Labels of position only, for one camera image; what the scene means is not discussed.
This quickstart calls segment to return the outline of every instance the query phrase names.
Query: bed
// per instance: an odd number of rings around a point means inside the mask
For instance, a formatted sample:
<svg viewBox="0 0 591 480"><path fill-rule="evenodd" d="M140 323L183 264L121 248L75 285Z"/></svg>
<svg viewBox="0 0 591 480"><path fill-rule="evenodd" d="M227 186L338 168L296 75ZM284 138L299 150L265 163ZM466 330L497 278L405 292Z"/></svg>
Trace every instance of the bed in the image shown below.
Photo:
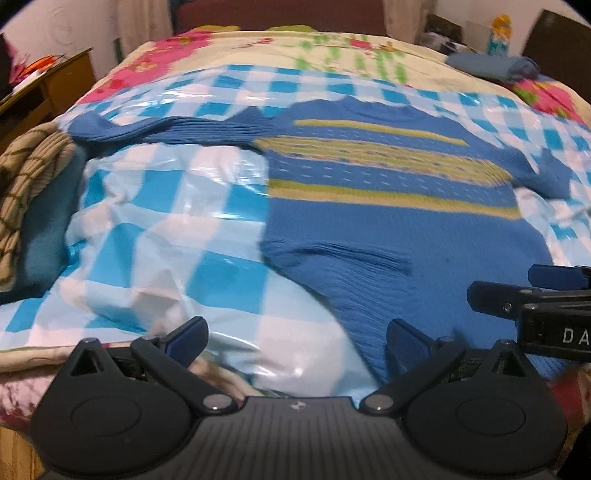
<svg viewBox="0 0 591 480"><path fill-rule="evenodd" d="M444 59L366 34L197 29L143 45L58 121L67 128L91 110L120 123L222 119L247 105L273 115L295 102L344 95L410 104L530 158L540 146L550 148L574 171L572 197L548 202L517 189L519 208L556 264L591 264L588 128L542 115ZM591 120L587 107L579 113ZM211 331L194 371L224 378L219 385L238 398L260 391L358 401L376 388L325 302L261 259L268 206L260 155L236 147L135 145L90 157L85 180L66 235L66 271L42 299L0 307L0 424L26 430L81 338L125 345L194 315L204 316ZM212 373L212 365L227 369ZM554 377L565 369L558 365ZM575 405L567 413L580 427L589 411L582 400L586 373L560 378L557 396Z"/></svg>

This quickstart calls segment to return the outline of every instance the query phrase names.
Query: ribbed knit fabric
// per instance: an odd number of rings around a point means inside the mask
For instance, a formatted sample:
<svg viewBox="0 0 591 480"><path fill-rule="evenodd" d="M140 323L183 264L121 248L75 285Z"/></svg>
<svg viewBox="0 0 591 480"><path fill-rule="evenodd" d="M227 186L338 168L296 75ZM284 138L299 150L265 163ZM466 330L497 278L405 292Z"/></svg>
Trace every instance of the ribbed knit fabric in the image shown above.
<svg viewBox="0 0 591 480"><path fill-rule="evenodd" d="M217 123L148 119L125 127L85 115L70 127L78 140L253 143L263 151L270 212L261 252L328 299L383 379L392 319L476 348L514 338L512 322L471 311L467 288L475 280L527 285L530 266L552 263L513 186L569 197L571 171L549 151L535 173L517 149L495 148L409 106L346 97L299 103L272 121L249 108ZM538 367L552 374L555 363Z"/></svg>

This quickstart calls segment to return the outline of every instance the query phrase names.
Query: white wall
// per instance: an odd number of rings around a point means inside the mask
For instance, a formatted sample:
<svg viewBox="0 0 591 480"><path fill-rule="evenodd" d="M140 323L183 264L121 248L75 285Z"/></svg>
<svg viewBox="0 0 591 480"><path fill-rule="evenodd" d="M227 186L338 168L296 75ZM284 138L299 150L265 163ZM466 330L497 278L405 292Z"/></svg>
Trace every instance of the white wall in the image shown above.
<svg viewBox="0 0 591 480"><path fill-rule="evenodd" d="M563 0L438 0L436 13L464 28L466 21L489 26L497 15L509 15L513 26L509 53L519 55L543 9L585 23Z"/></svg>
<svg viewBox="0 0 591 480"><path fill-rule="evenodd" d="M30 54L29 62L92 47L97 79L117 64L115 0L34 0L2 32L19 52Z"/></svg>

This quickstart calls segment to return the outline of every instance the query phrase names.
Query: curtain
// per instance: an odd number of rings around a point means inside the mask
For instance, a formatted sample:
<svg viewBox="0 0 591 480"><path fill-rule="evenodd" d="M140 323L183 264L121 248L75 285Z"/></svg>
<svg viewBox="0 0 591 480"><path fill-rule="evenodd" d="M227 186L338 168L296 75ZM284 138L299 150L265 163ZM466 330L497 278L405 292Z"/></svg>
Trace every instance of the curtain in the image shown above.
<svg viewBox="0 0 591 480"><path fill-rule="evenodd" d="M415 43L437 0L384 0L386 32L391 38Z"/></svg>
<svg viewBox="0 0 591 480"><path fill-rule="evenodd" d="M124 56L147 41L173 35L168 0L117 0L117 23Z"/></svg>

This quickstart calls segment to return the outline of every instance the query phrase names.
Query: teal folded cloth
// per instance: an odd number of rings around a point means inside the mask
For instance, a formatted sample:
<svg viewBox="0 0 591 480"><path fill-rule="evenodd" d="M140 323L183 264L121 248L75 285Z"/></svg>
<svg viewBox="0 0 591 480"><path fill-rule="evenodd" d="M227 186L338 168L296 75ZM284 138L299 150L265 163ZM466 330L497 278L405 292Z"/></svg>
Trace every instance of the teal folded cloth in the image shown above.
<svg viewBox="0 0 591 480"><path fill-rule="evenodd" d="M0 304L43 296L66 267L64 236L78 207L86 160L76 147L66 168L31 201L22 220L17 279L12 290L0 292Z"/></svg>
<svg viewBox="0 0 591 480"><path fill-rule="evenodd" d="M515 83L523 79L534 80L540 75L540 67L527 57L484 55L463 51L449 55L446 64L474 77L502 83Z"/></svg>

